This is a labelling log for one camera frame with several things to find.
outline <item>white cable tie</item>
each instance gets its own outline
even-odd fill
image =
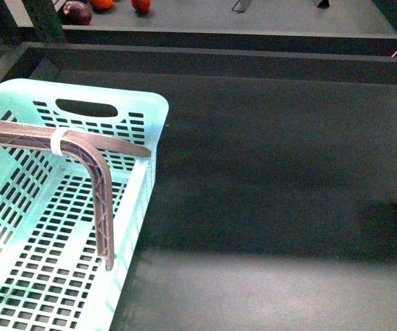
[[[51,152],[54,155],[59,155],[60,157],[63,156],[63,152],[61,151],[61,140],[67,131],[79,131],[85,132],[82,128],[67,128],[67,127],[60,127],[55,129],[51,136]]]

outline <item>plastic basket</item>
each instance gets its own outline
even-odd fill
[[[62,110],[107,103],[111,117]],[[115,264],[97,259],[90,177],[70,157],[0,146],[0,331],[108,330],[155,180],[168,112],[158,94],[14,79],[0,84],[0,119],[70,126],[145,145],[151,158],[101,153],[113,180]]]

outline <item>red fruit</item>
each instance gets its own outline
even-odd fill
[[[83,2],[68,1],[63,7],[65,18],[78,26],[89,26],[93,17],[93,11]]]
[[[138,12],[148,12],[151,6],[151,0],[130,0],[130,3]]]

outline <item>brown plastic bar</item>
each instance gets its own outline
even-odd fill
[[[0,121],[0,146],[51,151],[51,136],[55,128]],[[112,184],[110,170],[98,148],[139,157],[149,157],[151,151],[115,137],[91,132],[68,131],[61,140],[61,151],[82,163],[93,183],[95,239],[98,256],[106,260],[106,270],[114,266],[114,229]]]

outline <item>basket handle hole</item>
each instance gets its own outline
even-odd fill
[[[87,101],[75,101],[67,99],[57,99],[55,104],[61,110],[70,112],[76,115],[90,116],[90,117],[116,117],[118,110],[112,105],[105,103],[95,103]]]

